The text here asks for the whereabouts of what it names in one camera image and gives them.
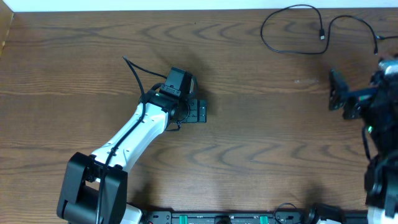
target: wooden tabletop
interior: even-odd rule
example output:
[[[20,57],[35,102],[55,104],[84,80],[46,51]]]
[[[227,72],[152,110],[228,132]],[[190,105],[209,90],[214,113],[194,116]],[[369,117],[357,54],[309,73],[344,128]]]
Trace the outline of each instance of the wooden tabletop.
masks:
[[[365,209],[362,121],[328,111],[328,71],[353,89],[377,69],[366,26],[341,19],[323,55],[278,54],[259,28],[274,10],[18,13],[0,59],[0,223],[65,223],[55,211],[69,158],[102,146],[136,110],[138,85],[122,59],[198,77],[206,124],[153,141],[129,176],[141,208],[272,210],[290,202]],[[351,14],[397,35],[397,9],[322,9],[324,26]],[[273,17],[281,50],[321,50],[311,10]],[[379,42],[381,54],[398,41]],[[148,90],[161,78],[139,72]]]

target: cable plug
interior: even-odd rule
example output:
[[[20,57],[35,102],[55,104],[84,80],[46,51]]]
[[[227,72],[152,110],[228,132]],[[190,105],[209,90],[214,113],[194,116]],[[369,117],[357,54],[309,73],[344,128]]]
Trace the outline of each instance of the cable plug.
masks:
[[[325,30],[324,29],[319,30],[319,38],[321,40],[325,40]]]

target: wood grain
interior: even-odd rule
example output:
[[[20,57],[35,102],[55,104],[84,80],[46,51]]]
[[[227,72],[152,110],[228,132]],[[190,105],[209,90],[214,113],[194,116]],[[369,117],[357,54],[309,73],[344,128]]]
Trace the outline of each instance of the wood grain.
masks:
[[[128,202],[174,210],[268,210],[291,202],[364,209],[360,121],[329,112],[327,74],[353,88],[377,66],[356,21],[332,28],[323,55],[271,52],[273,10],[18,13],[0,60],[0,223],[65,223],[55,209],[69,158],[89,154],[132,116],[139,89],[121,58],[198,77],[208,122],[160,135],[129,176]],[[397,35],[397,9],[320,10]],[[264,33],[277,49],[318,50],[317,15],[283,12]],[[398,52],[396,40],[379,43]],[[161,78],[140,73],[148,90]]]

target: white wall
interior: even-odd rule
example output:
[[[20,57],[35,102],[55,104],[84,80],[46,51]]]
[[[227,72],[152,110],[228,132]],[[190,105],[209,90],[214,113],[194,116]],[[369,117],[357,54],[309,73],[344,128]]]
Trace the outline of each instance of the white wall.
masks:
[[[398,7],[398,0],[4,0],[14,12]]]

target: white panel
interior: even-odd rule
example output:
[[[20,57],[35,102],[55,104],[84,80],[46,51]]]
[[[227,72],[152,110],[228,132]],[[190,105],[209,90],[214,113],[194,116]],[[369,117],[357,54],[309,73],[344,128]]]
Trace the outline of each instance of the white panel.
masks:
[[[398,0],[4,0],[14,12],[398,7]]]

